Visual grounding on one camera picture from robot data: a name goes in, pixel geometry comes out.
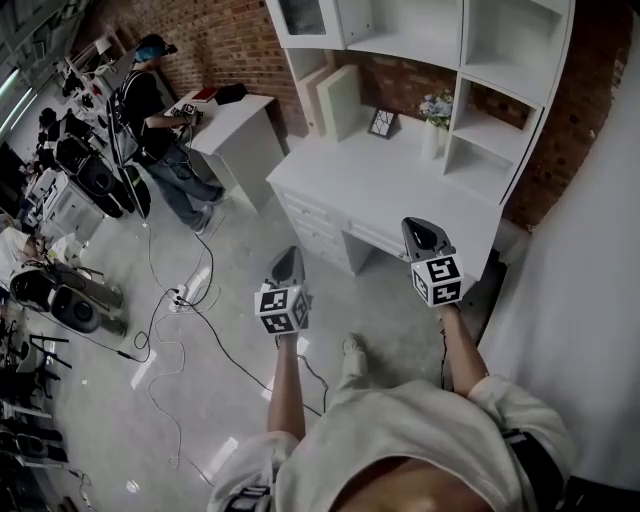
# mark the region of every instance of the white desk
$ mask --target white desk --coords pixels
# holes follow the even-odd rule
[[[197,92],[191,91],[175,107],[182,108]],[[194,129],[191,148],[202,155],[227,190],[255,211],[273,195],[265,178],[284,158],[265,111],[272,101],[248,94],[227,105],[215,100],[192,103],[205,117]]]
[[[390,140],[359,130],[340,143],[307,136],[268,178],[307,249],[356,274],[370,246],[409,261],[401,222],[443,228],[462,257],[466,291],[480,279],[502,209],[482,201],[420,159],[424,123],[401,116]]]

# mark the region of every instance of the book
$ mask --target book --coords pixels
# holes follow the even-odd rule
[[[215,87],[205,87],[193,98],[191,98],[191,101],[193,101],[194,103],[207,103],[216,95],[217,92],[218,89],[216,89]]]

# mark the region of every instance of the sneaker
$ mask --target sneaker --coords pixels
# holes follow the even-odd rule
[[[196,235],[198,236],[202,236],[204,234],[209,222],[211,222],[211,217],[213,217],[213,206],[205,204],[200,212],[202,212],[202,225],[196,230]]]
[[[216,195],[213,197],[213,199],[211,201],[207,201],[207,204],[209,206],[215,206],[229,199],[229,196],[230,194],[229,192],[227,192],[227,189],[221,187],[216,193]]]
[[[342,353],[346,356],[350,352],[364,352],[364,338],[360,334],[350,333],[349,337],[342,342]]]

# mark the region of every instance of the black shirt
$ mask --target black shirt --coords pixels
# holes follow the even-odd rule
[[[169,149],[175,139],[169,128],[149,128],[145,119],[154,114],[162,114],[166,109],[160,91],[156,86],[156,79],[151,73],[142,73],[131,82],[124,98],[129,124],[133,132],[139,137],[139,143],[151,160],[159,160]],[[136,158],[140,163],[145,158]]]

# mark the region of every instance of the power strip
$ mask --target power strip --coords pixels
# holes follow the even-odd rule
[[[209,274],[211,273],[210,267],[204,267],[200,272],[194,275],[189,282],[184,284],[179,284],[176,286],[178,289],[178,293],[170,292],[169,297],[171,298],[171,303],[169,304],[169,311],[172,313],[185,313],[189,310],[191,304],[195,298],[196,293],[202,286],[202,284],[207,280]]]

